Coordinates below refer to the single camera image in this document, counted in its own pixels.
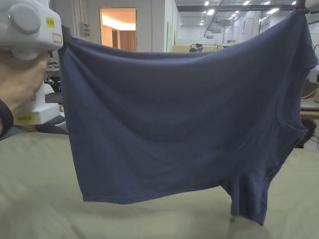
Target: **wall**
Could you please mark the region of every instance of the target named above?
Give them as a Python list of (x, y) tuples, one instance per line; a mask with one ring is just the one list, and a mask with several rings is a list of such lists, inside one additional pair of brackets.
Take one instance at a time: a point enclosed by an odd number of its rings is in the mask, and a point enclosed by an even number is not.
[(89, 0), (88, 20), (91, 25), (91, 38), (101, 44), (100, 7), (131, 7), (137, 12), (137, 51), (163, 52), (164, 0)]
[(164, 44), (165, 33), (165, 0), (152, 0), (151, 22), (152, 22), (152, 51), (166, 51)]
[[(260, 12), (243, 13), (237, 21), (225, 28), (218, 34), (207, 32), (207, 35), (213, 35), (214, 39), (204, 37), (207, 25), (203, 26), (181, 26), (181, 35), (179, 35), (178, 45), (187, 46), (191, 44), (210, 44), (227, 46), (227, 40), (236, 40), (236, 44), (248, 40), (258, 34)], [(212, 28), (220, 28), (214, 23)]]
[(62, 24), (70, 28), (73, 37), (90, 40), (90, 37), (83, 35), (80, 28), (82, 22), (89, 24), (87, 0), (51, 0), (50, 4), (59, 14)]
[(207, 26), (181, 26), (181, 34), (178, 37), (179, 46), (188, 46), (196, 43), (222, 45), (223, 33), (214, 34), (214, 39), (207, 39), (204, 33)]
[(102, 25), (102, 45), (113, 47), (112, 28)]
[(179, 14), (174, 0), (165, 0), (165, 18), (164, 18), (164, 52), (167, 50), (167, 22), (172, 24), (172, 46), (174, 45), (174, 34), (178, 31)]

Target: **doorway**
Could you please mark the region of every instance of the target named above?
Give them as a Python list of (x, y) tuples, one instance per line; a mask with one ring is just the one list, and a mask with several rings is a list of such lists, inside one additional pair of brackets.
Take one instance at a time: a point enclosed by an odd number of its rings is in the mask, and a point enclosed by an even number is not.
[(101, 44), (136, 51), (135, 8), (100, 8)]

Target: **hand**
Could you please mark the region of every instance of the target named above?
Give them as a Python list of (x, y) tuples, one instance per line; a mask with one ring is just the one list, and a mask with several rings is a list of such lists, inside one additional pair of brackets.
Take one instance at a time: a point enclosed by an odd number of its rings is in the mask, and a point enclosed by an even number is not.
[(9, 51), (0, 51), (0, 100), (17, 115), (41, 87), (49, 55), (19, 60)]

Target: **beige table surface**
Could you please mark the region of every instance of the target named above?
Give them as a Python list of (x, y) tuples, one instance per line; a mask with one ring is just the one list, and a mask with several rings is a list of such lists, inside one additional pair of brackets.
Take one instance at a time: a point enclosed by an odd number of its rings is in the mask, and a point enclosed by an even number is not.
[(0, 161), (0, 239), (319, 238), (317, 151), (296, 149), (287, 159), (263, 227), (230, 222), (231, 200), (220, 187), (125, 206), (83, 202), (65, 135), (8, 138)]

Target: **black wristband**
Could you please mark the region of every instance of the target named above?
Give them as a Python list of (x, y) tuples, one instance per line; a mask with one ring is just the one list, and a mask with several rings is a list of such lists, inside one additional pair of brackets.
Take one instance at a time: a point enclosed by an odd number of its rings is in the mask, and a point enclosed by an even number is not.
[(6, 135), (13, 126), (13, 115), (2, 100), (0, 100), (0, 119), (2, 122), (2, 133), (0, 132), (0, 137), (2, 137)]

